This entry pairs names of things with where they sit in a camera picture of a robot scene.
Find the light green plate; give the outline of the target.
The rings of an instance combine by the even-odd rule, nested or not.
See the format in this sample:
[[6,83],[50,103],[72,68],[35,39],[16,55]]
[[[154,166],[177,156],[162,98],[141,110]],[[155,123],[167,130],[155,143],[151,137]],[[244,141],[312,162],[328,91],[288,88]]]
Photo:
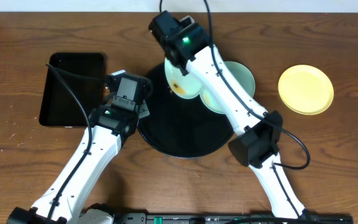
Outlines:
[[186,100],[195,98],[203,89],[203,84],[197,78],[190,73],[184,76],[168,58],[164,61],[164,71],[169,87],[180,98]]
[[[225,61],[224,64],[233,74],[234,78],[239,82],[241,87],[252,98],[255,93],[255,80],[252,72],[243,64],[233,61]],[[200,92],[200,98],[205,107],[217,114],[224,114],[224,110],[219,103],[213,98],[212,94],[206,87]]]

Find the yellow plate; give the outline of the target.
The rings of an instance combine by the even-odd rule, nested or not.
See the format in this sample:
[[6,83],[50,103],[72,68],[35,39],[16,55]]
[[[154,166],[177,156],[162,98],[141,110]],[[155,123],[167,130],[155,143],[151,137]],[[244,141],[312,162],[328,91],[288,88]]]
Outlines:
[[288,108],[305,115],[326,111],[334,99],[329,77],[311,65],[295,65],[286,69],[278,80],[278,93]]

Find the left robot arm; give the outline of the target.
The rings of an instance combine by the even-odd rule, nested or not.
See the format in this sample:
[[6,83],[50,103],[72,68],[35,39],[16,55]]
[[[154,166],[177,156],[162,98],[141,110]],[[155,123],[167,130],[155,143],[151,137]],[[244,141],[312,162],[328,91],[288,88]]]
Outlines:
[[106,77],[112,90],[110,103],[93,109],[81,142],[50,188],[30,209],[16,207],[8,223],[77,223],[101,173],[135,133],[145,115],[144,100],[152,91],[145,77],[121,70]]

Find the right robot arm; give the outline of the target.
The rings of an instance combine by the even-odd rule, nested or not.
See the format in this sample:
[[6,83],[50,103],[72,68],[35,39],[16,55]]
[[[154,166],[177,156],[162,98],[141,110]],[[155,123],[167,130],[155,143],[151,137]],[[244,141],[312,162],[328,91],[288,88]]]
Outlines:
[[167,75],[171,89],[182,98],[207,89],[223,109],[236,138],[229,143],[232,155],[258,178],[278,218],[306,219],[305,206],[297,199],[281,163],[278,140],[283,119],[260,106],[224,64],[211,36],[197,23],[174,21],[163,26],[158,41],[166,59],[180,70]]

